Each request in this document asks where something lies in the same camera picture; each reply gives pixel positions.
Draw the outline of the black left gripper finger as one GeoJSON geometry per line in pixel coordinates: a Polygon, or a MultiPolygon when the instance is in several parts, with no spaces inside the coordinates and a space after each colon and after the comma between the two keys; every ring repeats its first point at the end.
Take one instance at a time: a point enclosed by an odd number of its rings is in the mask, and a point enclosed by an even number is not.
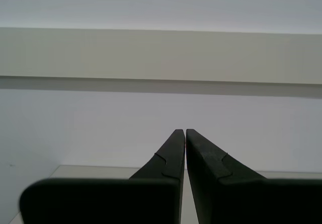
{"type": "Polygon", "coordinates": [[[24,223],[179,223],[185,135],[175,130],[128,179],[50,178],[27,187],[24,223]]]}
{"type": "Polygon", "coordinates": [[[321,223],[321,180],[266,178],[193,129],[186,154],[199,223],[321,223]]]}

